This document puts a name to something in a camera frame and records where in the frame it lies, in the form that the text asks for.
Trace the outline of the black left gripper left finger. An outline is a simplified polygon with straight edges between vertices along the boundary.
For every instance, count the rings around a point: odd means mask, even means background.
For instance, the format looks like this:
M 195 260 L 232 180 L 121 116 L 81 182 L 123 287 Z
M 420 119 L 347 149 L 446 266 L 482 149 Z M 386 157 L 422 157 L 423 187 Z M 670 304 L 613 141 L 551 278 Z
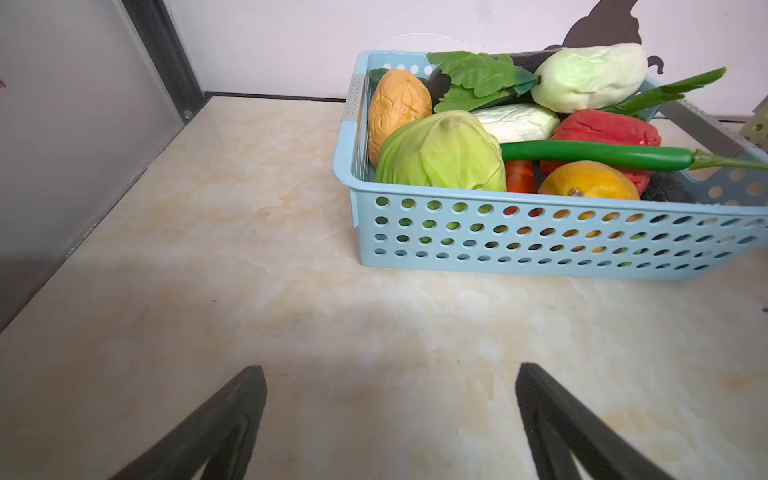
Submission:
M 267 400 L 263 368 L 248 366 L 115 479 L 242 479 Z

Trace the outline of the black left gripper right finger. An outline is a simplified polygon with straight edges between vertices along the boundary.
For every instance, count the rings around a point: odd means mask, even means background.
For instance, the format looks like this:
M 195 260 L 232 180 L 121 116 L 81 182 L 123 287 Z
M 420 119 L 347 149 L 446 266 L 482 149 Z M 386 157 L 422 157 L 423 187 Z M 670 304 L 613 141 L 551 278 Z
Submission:
M 536 363 L 523 363 L 515 393 L 540 479 L 668 479 L 659 468 Z

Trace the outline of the green cabbage head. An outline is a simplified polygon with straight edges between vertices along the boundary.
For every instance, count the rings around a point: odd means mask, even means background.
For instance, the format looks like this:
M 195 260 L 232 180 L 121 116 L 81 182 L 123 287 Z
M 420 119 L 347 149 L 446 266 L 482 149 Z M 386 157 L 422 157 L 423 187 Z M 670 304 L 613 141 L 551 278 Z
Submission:
M 471 113 L 447 111 L 404 125 L 381 147 L 374 181 L 505 192 L 499 141 Z

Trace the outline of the orange-brown wrinkled potato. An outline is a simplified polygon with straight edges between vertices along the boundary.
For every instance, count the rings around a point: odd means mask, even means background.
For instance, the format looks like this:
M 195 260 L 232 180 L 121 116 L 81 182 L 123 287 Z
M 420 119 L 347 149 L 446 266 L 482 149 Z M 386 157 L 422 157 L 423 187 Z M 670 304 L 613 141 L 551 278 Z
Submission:
M 432 114 L 432 99 L 421 79 L 404 70 L 388 70 L 368 108 L 368 160 L 378 166 L 384 142 L 399 128 Z

